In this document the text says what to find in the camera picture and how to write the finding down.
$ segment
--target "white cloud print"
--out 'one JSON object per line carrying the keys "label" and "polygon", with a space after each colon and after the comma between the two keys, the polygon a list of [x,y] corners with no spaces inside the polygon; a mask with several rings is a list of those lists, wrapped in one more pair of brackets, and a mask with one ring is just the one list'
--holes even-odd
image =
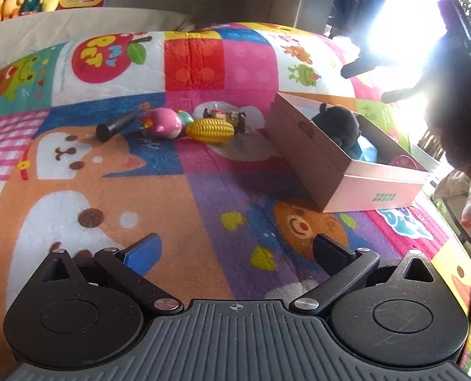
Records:
{"label": "white cloud print", "polygon": [[236,111],[246,113],[246,133],[238,133],[234,138],[221,145],[207,145],[208,148],[230,160],[257,162],[269,159],[271,156],[281,157],[272,142],[265,138],[258,130],[265,127],[265,119],[254,106],[238,108],[224,101],[209,101],[198,105],[193,110],[193,118],[201,119],[204,110],[218,108],[221,111]]}

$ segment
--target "colorful blanket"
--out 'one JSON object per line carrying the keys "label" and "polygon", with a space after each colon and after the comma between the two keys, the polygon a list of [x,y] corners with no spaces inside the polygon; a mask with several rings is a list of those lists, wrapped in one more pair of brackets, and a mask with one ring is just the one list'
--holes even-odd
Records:
{"label": "colorful blanket", "polygon": [[[403,209],[319,213],[264,131],[282,91],[363,113],[406,146],[371,74],[340,76],[350,60],[322,36],[235,23],[60,44],[0,70],[0,375],[13,363],[4,314],[50,250],[86,257],[151,232],[163,245],[146,277],[186,304],[289,302],[328,278],[312,254],[324,233],[385,258],[420,249],[467,309],[470,259],[425,196]],[[207,146],[150,140],[135,122],[96,140],[97,124],[145,107],[244,111],[250,130]]]}

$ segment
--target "black plush toy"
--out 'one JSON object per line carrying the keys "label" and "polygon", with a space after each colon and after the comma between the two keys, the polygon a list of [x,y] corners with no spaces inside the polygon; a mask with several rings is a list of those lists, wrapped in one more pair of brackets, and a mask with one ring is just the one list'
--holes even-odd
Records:
{"label": "black plush toy", "polygon": [[354,114],[341,106],[320,105],[320,113],[311,119],[316,126],[345,152],[350,150],[361,131]]}

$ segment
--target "toy box packaging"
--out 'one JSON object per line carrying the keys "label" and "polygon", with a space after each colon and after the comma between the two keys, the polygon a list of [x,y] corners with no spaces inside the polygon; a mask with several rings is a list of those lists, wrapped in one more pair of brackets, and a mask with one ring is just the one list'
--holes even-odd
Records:
{"label": "toy box packaging", "polygon": [[[310,120],[314,100],[277,93],[265,129],[322,212],[349,212],[410,206],[428,172],[405,149],[357,114],[361,133],[378,150],[380,163],[353,160]],[[409,156],[417,170],[389,166]]]}

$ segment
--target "yellow corn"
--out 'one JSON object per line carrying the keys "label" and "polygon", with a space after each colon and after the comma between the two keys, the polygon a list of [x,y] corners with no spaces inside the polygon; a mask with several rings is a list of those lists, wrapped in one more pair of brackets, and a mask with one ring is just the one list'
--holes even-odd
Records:
{"label": "yellow corn", "polygon": [[199,119],[186,127],[186,134],[199,142],[218,144],[234,137],[234,127],[226,120]]}

